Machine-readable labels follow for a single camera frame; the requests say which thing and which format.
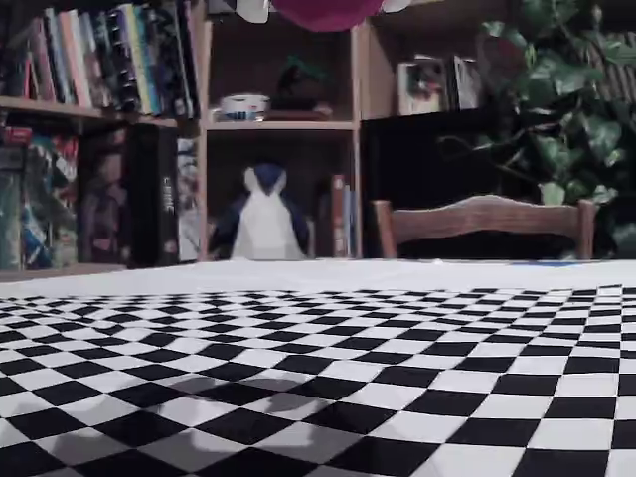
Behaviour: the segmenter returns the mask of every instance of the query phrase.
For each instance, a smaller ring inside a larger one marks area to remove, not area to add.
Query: potted plant
[[[516,17],[485,23],[478,37],[501,124],[471,149],[534,183],[546,205],[592,200],[597,255],[636,257],[634,108],[609,97],[604,74],[636,66],[636,49],[603,33],[588,0],[520,0]]]

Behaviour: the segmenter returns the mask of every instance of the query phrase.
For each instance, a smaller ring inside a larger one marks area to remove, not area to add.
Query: wooden bookshelf
[[[37,0],[32,13],[56,4],[74,8],[85,0]],[[517,0],[413,0],[407,9],[367,19],[349,32],[316,34],[292,25],[272,13],[265,25],[253,25],[239,17],[211,20],[205,0],[193,0],[196,67],[201,118],[176,121],[141,115],[125,115],[79,106],[0,96],[0,109],[31,111],[89,121],[127,120],[176,127],[198,141],[199,200],[201,221],[200,260],[208,259],[209,224],[233,197],[218,189],[235,181],[250,152],[261,149],[278,154],[291,169],[306,174],[344,174],[357,197],[359,218],[356,241],[361,249],[360,156],[358,131],[365,119],[396,112],[396,65],[415,53],[461,54],[474,52],[474,36],[483,21],[507,18]],[[603,0],[606,17],[620,18],[630,0]],[[99,5],[121,3],[98,0]],[[627,16],[634,17],[631,9]],[[208,110],[231,93],[261,92],[272,95],[287,55],[296,55],[328,71],[326,99],[334,111],[328,121],[209,122]]]

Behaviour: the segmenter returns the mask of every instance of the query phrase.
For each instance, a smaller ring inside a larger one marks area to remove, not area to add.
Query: stuffed penguin
[[[300,209],[283,194],[284,169],[258,164],[244,172],[248,195],[235,201],[216,225],[210,250],[221,258],[300,260],[307,256],[309,228]]]

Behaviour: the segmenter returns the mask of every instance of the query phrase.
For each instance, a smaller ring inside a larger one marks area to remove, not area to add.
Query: pink object
[[[278,12],[313,32],[339,32],[380,12],[383,0],[271,0]]]

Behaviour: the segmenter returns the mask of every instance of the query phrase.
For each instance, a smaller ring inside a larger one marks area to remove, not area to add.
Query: checkerboard pattern
[[[636,289],[0,300],[7,477],[632,477]]]

